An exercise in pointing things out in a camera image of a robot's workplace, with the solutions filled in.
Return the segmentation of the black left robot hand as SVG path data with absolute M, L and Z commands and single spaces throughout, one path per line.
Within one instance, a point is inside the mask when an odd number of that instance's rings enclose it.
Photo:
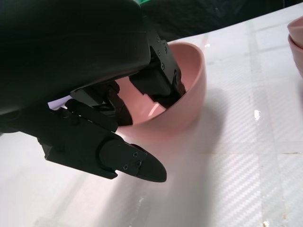
M 133 123 L 118 96 L 125 77 L 164 108 L 186 92 L 135 1 L 1 1 L 0 131 L 36 137 L 45 159 L 63 166 L 162 183 L 163 164 L 116 133 Z

